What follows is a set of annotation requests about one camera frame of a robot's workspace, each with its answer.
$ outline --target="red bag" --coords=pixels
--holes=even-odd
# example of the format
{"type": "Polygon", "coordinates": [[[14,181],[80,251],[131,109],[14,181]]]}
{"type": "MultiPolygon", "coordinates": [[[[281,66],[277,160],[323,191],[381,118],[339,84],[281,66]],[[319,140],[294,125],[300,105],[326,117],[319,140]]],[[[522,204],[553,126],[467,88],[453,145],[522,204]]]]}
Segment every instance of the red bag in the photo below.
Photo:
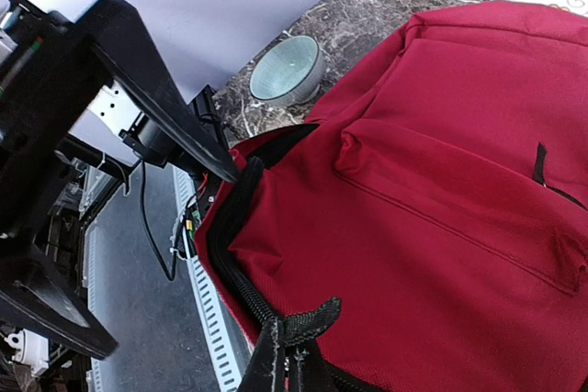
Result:
{"type": "Polygon", "coordinates": [[[339,390],[581,388],[587,24],[504,2],[416,15],[307,125],[236,147],[198,254],[250,339],[283,332],[290,383],[324,332],[339,390]]]}

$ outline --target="bag pocket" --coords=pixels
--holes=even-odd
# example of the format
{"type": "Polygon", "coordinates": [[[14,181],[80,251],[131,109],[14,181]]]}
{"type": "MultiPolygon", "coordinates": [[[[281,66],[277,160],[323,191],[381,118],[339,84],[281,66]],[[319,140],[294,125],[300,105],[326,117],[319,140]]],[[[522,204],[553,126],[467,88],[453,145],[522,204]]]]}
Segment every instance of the bag pocket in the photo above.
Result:
{"type": "Polygon", "coordinates": [[[579,290],[586,271],[586,212],[530,177],[369,118],[342,132],[334,169],[349,184],[566,294],[579,290]]]}

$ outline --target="light green bowl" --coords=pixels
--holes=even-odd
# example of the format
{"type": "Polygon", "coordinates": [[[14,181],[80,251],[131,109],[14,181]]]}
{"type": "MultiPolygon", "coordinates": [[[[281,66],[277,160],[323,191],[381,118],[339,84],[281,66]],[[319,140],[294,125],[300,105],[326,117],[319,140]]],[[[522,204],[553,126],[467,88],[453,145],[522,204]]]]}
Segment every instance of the light green bowl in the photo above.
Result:
{"type": "Polygon", "coordinates": [[[272,48],[255,66],[249,88],[276,106],[306,103],[319,92],[326,65],[315,39],[297,36],[272,48]]]}

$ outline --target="red backpack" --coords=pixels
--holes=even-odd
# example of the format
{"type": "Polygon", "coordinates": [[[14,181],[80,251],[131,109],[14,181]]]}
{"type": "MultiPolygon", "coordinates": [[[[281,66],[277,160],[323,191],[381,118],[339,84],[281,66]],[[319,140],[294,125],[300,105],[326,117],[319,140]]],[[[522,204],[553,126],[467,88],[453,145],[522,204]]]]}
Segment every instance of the red backpack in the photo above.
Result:
{"type": "Polygon", "coordinates": [[[196,242],[257,341],[240,390],[578,391],[587,45],[546,6],[419,14],[239,144],[196,242]]]}

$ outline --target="gray marble surface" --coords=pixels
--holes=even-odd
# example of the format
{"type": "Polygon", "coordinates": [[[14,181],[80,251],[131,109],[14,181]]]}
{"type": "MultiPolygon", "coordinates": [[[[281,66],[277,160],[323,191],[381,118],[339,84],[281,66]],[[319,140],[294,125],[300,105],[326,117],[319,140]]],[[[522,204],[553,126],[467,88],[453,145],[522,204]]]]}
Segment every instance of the gray marble surface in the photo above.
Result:
{"type": "Polygon", "coordinates": [[[351,68],[393,33],[412,14],[480,0],[322,0],[291,28],[277,36],[214,97],[232,143],[271,129],[299,124],[312,107],[351,68]],[[278,107],[254,99],[249,80],[257,61],[288,36],[308,35],[322,46],[327,72],[310,103],[278,107]]]}

